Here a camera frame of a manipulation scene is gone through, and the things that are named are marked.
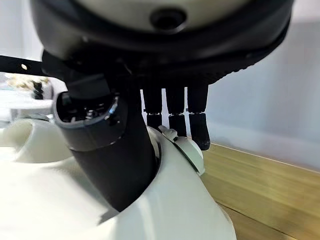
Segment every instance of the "black strap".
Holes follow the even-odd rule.
[[[42,71],[42,63],[40,61],[11,56],[0,55],[0,72],[47,77],[47,75]]]

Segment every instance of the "circular hole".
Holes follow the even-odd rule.
[[[27,67],[26,65],[24,65],[23,63],[21,64],[21,68],[22,68],[23,70],[28,70],[28,67]]]
[[[172,34],[181,31],[186,25],[187,15],[178,9],[162,9],[152,13],[152,26],[161,32]]]

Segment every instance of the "white wall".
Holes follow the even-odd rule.
[[[22,0],[0,0],[0,55],[23,56]],[[0,72],[0,82],[4,81]]]
[[[29,0],[22,0],[22,20],[23,55],[26,59],[40,61],[43,47],[33,24]]]
[[[38,60],[42,46],[25,2],[22,7],[24,54]],[[319,0],[296,0],[281,47],[210,86],[207,122],[212,141],[320,169],[319,9]]]

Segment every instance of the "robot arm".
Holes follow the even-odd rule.
[[[166,89],[170,127],[185,136],[187,87],[192,139],[208,149],[208,85],[270,54],[286,36],[293,2],[31,1],[44,46],[41,68],[68,88],[56,99],[55,122],[113,207],[122,211],[136,200],[159,166],[141,116],[140,90],[148,125],[157,128]],[[24,64],[32,74],[40,72],[40,63]]]

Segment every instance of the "black robotic finger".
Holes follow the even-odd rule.
[[[148,87],[143,89],[144,111],[147,125],[159,130],[162,125],[162,89]]]
[[[169,125],[177,131],[178,136],[186,137],[185,110],[185,88],[169,87],[165,89],[166,105],[169,112]]]
[[[208,85],[194,85],[188,87],[188,112],[192,140],[203,151],[210,147],[210,136],[207,118],[204,111],[207,106]]]

